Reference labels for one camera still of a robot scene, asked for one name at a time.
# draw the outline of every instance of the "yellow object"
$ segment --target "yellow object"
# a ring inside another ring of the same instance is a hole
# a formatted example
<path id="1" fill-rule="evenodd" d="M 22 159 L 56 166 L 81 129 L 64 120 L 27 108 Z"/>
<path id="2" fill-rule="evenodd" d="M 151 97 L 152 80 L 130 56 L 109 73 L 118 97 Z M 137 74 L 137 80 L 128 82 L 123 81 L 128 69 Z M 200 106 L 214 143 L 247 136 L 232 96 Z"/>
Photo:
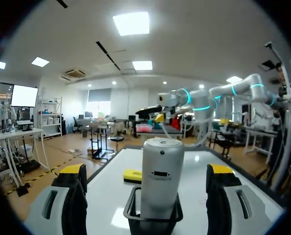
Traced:
<path id="1" fill-rule="evenodd" d="M 164 114 L 158 114 L 155 118 L 155 122 L 162 122 L 164 121 Z"/>
<path id="2" fill-rule="evenodd" d="M 222 119 L 220 120 L 220 123 L 221 123 L 221 124 L 229 124 L 229 119 L 222 118 Z"/>
<path id="3" fill-rule="evenodd" d="M 230 169 L 227 166 L 224 165 L 216 165 L 216 164 L 210 164 L 211 167 L 213 168 L 214 174 L 225 174 L 225 173 L 233 173 L 233 170 Z"/>
<path id="4" fill-rule="evenodd" d="M 124 181 L 141 184 L 142 171 L 127 169 L 124 172 Z"/>
<path id="5" fill-rule="evenodd" d="M 67 173 L 67 174 L 78 174 L 81 166 L 84 165 L 83 163 L 69 165 L 62 169 L 60 173 Z"/>

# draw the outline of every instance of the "yellow black tape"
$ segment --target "yellow black tape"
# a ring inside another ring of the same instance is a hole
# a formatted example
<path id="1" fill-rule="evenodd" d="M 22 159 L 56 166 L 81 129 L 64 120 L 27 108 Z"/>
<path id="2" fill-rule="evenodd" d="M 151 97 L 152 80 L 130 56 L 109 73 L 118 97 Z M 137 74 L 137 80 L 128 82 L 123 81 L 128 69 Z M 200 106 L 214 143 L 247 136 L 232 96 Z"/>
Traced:
<path id="1" fill-rule="evenodd" d="M 53 167 L 51 170 L 49 170 L 49 171 L 47 171 L 47 172 L 45 172 L 45 173 L 39 175 L 38 177 L 36 177 L 36 178 L 34 178 L 34 179 L 32 179 L 32 180 L 26 181 L 25 183 L 30 184 L 30 183 L 36 181 L 37 179 L 40 179 L 42 176 L 45 176 L 46 174 L 48 174 L 48 173 L 50 173 L 50 172 L 52 172 L 53 174 L 55 174 L 56 176 L 58 176 L 58 174 L 57 174 L 54 170 L 57 169 L 57 168 L 59 168 L 60 166 L 64 165 L 65 163 L 70 162 L 71 160 L 73 160 L 73 159 L 75 159 L 75 158 L 77 158 L 77 157 L 72 157 L 71 159 L 69 159 L 69 160 L 63 162 L 62 164 L 57 165 L 56 167 Z M 9 195 L 9 194 L 11 194 L 12 192 L 15 192 L 15 191 L 16 191 L 16 188 L 14 188 L 14 189 L 12 189 L 12 190 L 6 192 L 6 193 L 5 193 L 5 196 L 6 196 L 6 195 Z"/>

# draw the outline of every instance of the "ceiling light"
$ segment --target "ceiling light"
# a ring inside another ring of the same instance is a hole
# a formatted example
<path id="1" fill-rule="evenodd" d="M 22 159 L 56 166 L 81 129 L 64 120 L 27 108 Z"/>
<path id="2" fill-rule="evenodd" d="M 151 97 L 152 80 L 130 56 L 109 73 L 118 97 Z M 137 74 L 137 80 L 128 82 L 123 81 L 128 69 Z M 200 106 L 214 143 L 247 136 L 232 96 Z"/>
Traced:
<path id="1" fill-rule="evenodd" d="M 33 65 L 37 65 L 37 66 L 40 66 L 40 67 L 44 67 L 45 65 L 47 65 L 49 63 L 49 61 L 44 60 L 44 59 L 42 59 L 40 57 L 37 57 L 31 63 Z"/>
<path id="2" fill-rule="evenodd" d="M 5 68 L 5 66 L 6 66 L 6 63 L 0 61 L 0 69 L 3 70 Z"/>
<path id="3" fill-rule="evenodd" d="M 234 82 L 239 82 L 241 81 L 242 79 L 240 77 L 237 77 L 237 76 L 233 76 L 233 77 L 230 77 L 228 78 L 226 81 L 227 82 L 230 82 L 230 83 L 234 83 Z"/>
<path id="4" fill-rule="evenodd" d="M 135 70 L 152 70 L 152 61 L 133 61 Z"/>
<path id="5" fill-rule="evenodd" d="M 149 14 L 147 12 L 113 16 L 113 20 L 121 36 L 148 34 L 150 32 Z"/>

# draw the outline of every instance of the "wire basket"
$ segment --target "wire basket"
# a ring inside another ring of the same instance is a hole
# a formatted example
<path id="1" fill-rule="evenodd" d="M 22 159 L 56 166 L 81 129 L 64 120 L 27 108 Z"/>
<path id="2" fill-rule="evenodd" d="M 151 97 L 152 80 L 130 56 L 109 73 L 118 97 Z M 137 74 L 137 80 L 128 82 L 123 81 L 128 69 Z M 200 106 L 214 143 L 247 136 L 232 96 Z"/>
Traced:
<path id="1" fill-rule="evenodd" d="M 170 235 L 176 223 L 183 219 L 178 194 L 170 219 L 141 218 L 140 208 L 141 187 L 134 187 L 123 212 L 128 219 L 132 235 Z"/>

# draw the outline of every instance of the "computer monitor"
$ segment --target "computer monitor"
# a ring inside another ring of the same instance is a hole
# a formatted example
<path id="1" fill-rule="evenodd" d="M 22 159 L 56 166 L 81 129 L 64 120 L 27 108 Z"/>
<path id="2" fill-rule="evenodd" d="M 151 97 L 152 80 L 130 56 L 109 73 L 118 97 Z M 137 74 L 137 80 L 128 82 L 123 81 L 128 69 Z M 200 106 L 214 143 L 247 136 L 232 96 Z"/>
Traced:
<path id="1" fill-rule="evenodd" d="M 17 111 L 17 121 L 30 120 L 30 108 L 22 108 Z"/>
<path id="2" fill-rule="evenodd" d="M 14 85 L 11 106 L 34 107 L 36 105 L 37 94 L 38 88 Z"/>
<path id="3" fill-rule="evenodd" d="M 92 112 L 85 112 L 85 118 L 92 118 L 93 115 L 92 115 Z"/>
<path id="4" fill-rule="evenodd" d="M 129 121 L 135 121 L 136 120 L 136 115 L 129 115 L 128 116 Z"/>

